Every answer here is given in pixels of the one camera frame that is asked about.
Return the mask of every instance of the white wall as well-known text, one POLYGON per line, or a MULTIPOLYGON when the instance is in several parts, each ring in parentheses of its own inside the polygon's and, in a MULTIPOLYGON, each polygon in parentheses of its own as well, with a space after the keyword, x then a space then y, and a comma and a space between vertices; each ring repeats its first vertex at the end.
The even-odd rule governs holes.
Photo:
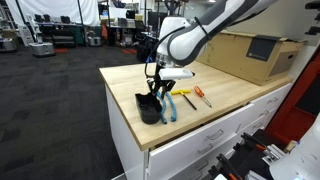
POLYGON ((279 0, 255 18, 236 26, 230 31, 249 32, 263 35, 306 40, 293 64, 289 75, 297 78, 319 44, 320 35, 309 36, 305 32, 316 24, 317 10, 306 10, 304 6, 312 0, 279 0))

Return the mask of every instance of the wooden countertop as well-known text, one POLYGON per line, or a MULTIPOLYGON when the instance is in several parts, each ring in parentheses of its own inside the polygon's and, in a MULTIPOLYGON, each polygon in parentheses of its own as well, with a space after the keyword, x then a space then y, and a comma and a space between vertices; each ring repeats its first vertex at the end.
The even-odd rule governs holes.
MULTIPOLYGON (((170 121, 172 110, 168 99, 165 98, 167 101, 165 117, 168 124, 164 125, 159 121, 156 124, 147 125, 140 118, 134 96, 136 93, 147 94, 149 92, 144 66, 144 64, 140 64, 100 69, 107 87, 141 151, 155 147, 203 123, 210 122, 212 119, 291 81, 291 78, 286 77, 265 86, 258 86, 195 61, 187 68, 196 73, 196 76, 192 79, 177 80, 172 90, 192 90, 186 96, 198 110, 193 110, 183 96, 174 95, 172 99, 177 108, 177 121, 170 121), (193 90, 196 85, 205 93, 212 108, 196 95, 193 90)), ((149 64, 149 74, 154 74, 154 70, 155 64, 149 64)))

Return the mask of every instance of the orange-handled screwdriver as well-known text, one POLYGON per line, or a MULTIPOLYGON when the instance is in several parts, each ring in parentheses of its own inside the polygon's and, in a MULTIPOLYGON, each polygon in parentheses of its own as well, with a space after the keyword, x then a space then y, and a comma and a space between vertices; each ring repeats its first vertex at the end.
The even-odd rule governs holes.
POLYGON ((204 97, 204 93, 201 91, 201 89, 200 89, 198 86, 195 86, 195 87, 194 87, 194 90, 196 91, 196 93, 197 93, 201 98, 204 99, 204 102, 205 102, 209 107, 212 108, 212 106, 211 106, 210 102, 208 101, 208 99, 207 99, 206 97, 204 97))

